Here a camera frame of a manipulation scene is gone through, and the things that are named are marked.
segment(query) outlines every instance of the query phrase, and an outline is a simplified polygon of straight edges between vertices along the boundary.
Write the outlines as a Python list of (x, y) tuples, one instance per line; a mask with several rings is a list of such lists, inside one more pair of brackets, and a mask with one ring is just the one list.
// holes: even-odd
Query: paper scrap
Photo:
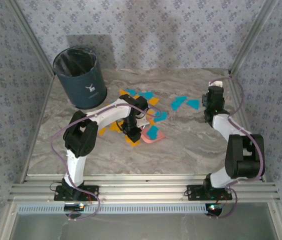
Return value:
[(126, 92), (128, 92), (132, 97), (136, 95), (136, 90), (134, 89), (126, 89)]
[(151, 144), (151, 143), (154, 143), (160, 139), (163, 139), (166, 137), (166, 135), (163, 134), (162, 131), (160, 131), (160, 129), (157, 131), (156, 133), (156, 139), (154, 140), (151, 140), (150, 137), (148, 136), (147, 132), (149, 131), (150, 129), (150, 126), (147, 126), (145, 128), (142, 129), (142, 132), (141, 132), (141, 139), (147, 143), (147, 144)]
[(151, 104), (152, 106), (157, 105), (158, 102), (159, 102), (159, 98), (157, 98), (157, 97), (152, 97), (152, 98), (148, 101), (148, 103)]
[(192, 108), (198, 110), (198, 109), (199, 109), (199, 104), (200, 104), (200, 102), (199, 102), (199, 100), (197, 100), (197, 99), (191, 99), (191, 100), (187, 101), (186, 104), (187, 104), (188, 106), (190, 106), (190, 107), (192, 107)]
[(148, 122), (150, 123), (150, 126), (156, 125), (155, 121), (153, 119), (149, 119)]
[(178, 101), (178, 100), (171, 102), (172, 110), (176, 111), (181, 106), (182, 103), (183, 101)]
[(127, 91), (124, 91), (122, 89), (120, 89), (119, 93), (120, 93), (120, 96), (125, 95), (125, 94), (129, 94)]
[(154, 115), (155, 114), (155, 112), (154, 111), (152, 111), (152, 110), (149, 110), (149, 111), (147, 111), (146, 112), (147, 114), (151, 114), (151, 115)]
[[(157, 112), (155, 114), (156, 116), (160, 116), (160, 112)], [(157, 122), (160, 122), (160, 121), (163, 121), (163, 120), (166, 120), (168, 118), (168, 113), (166, 111), (163, 111), (162, 112), (162, 115), (160, 117), (155, 117), (154, 118), (154, 122), (157, 123)]]
[(153, 98), (155, 95), (153, 94), (153, 92), (151, 92), (151, 91), (147, 91), (147, 92), (145, 92), (144, 93), (144, 98), (146, 99), (146, 100), (150, 100), (151, 98)]
[(147, 131), (147, 135), (150, 138), (150, 140), (155, 140), (157, 138), (159, 128), (156, 126), (151, 126), (150, 129)]
[(118, 133), (121, 133), (121, 130), (120, 128), (118, 127), (117, 123), (114, 121), (113, 123), (111, 123), (110, 127), (109, 127), (109, 130), (110, 131), (117, 131)]
[(176, 96), (174, 99), (175, 100), (171, 102), (171, 108), (173, 111), (176, 111), (187, 99), (187, 96)]
[(135, 146), (140, 144), (140, 140), (133, 142), (133, 141), (131, 141), (131, 139), (127, 135), (125, 135), (124, 138), (125, 138), (126, 143), (130, 144), (131, 147), (135, 147)]
[(175, 100), (184, 102), (185, 100), (187, 100), (187, 96), (176, 96)]
[(107, 129), (106, 127), (102, 128), (102, 129), (99, 131), (99, 134), (102, 136), (102, 135), (105, 133), (106, 129)]

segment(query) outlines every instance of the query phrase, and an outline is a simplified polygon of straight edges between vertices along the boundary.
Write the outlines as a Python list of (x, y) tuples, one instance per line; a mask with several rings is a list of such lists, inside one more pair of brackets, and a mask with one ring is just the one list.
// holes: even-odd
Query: white label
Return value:
[(91, 84), (91, 86), (86, 86), (85, 88), (86, 88), (86, 89), (89, 89), (89, 90), (90, 90), (90, 93), (92, 93), (93, 91), (96, 90), (96, 88), (93, 86), (93, 84)]

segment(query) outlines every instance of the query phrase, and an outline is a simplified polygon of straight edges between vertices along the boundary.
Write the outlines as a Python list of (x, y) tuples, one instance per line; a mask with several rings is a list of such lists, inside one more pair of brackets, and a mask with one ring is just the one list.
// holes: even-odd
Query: dark blue bin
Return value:
[(60, 52), (53, 61), (67, 97), (78, 109), (93, 109), (107, 97), (97, 55), (88, 47), (70, 47)]

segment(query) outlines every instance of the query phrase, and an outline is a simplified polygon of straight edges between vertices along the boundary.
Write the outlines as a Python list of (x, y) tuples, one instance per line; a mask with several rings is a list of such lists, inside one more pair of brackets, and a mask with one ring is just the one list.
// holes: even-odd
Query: wallpaper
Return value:
[(50, 79), (0, 0), (0, 218), (20, 180)]
[(282, 0), (236, 76), (243, 83), (252, 130), (265, 140), (266, 172), (282, 199)]
[(226, 68), (264, 0), (17, 0), (52, 63), (89, 46), (102, 68)]

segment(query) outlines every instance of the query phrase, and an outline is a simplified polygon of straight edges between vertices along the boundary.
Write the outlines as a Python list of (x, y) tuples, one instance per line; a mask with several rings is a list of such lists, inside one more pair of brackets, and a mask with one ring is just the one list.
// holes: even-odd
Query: white robotic arm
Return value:
[(145, 115), (138, 117), (140, 112), (132, 108), (131, 105), (144, 111), (148, 108), (145, 98), (139, 97), (134, 99), (129, 95), (123, 95), (112, 104), (99, 110), (87, 112), (86, 114), (78, 111), (73, 115), (71, 123), (86, 116), (94, 116), (81, 124), (78, 123), (70, 127), (63, 135), (67, 148), (67, 167), (69, 171), (69, 175), (64, 177), (67, 186), (72, 187), (69, 177), (71, 177), (75, 186), (80, 186), (84, 183), (83, 176), (86, 158), (95, 146), (97, 132), (100, 129), (123, 119), (121, 126), (123, 132), (133, 142), (140, 139), (140, 128), (149, 124), (149, 122), (146, 120)]
[[(229, 141), (230, 135), (239, 135), (245, 136), (244, 133), (236, 129), (228, 120), (228, 114), (218, 114), (213, 117), (212, 127), (217, 130), (221, 135), (225, 138), (225, 140)], [(229, 183), (235, 181), (232, 179), (226, 171), (226, 167), (222, 167), (220, 170), (214, 172), (210, 176), (211, 185), (213, 188), (224, 188)]]
[(251, 143), (245, 133), (251, 135), (258, 143), (264, 159), (264, 142), (259, 134), (251, 134), (249, 131), (240, 127), (235, 128), (229, 122), (229, 113), (224, 110), (225, 100), (223, 98), (224, 89), (222, 83), (210, 84), (208, 92), (202, 97), (204, 119), (212, 128), (221, 133), (228, 142), (225, 164), (220, 170), (207, 176), (210, 187), (222, 189), (237, 178), (254, 178), (260, 170), (260, 158), (256, 154), (256, 148)]

